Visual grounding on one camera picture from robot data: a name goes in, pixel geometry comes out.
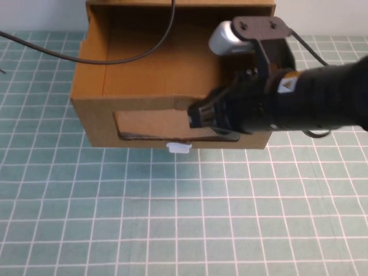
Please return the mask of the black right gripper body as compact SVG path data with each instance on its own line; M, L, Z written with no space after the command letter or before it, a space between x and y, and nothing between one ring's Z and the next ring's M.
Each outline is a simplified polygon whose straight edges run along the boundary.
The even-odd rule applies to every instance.
M240 95L234 101L218 103L220 126L217 133L224 135L277 131L278 124L273 117L271 103L277 75L278 70L272 70L267 77L259 76L256 71L237 72L231 83L240 83Z

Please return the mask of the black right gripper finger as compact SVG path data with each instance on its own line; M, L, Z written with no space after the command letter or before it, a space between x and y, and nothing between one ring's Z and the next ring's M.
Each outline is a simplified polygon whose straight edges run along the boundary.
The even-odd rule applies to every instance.
M240 83L231 83L228 86L220 86L213 89L205 98L207 104L230 102L239 98Z
M220 126L218 114L218 101L203 99L193 103L187 110L189 127L191 128L218 128Z

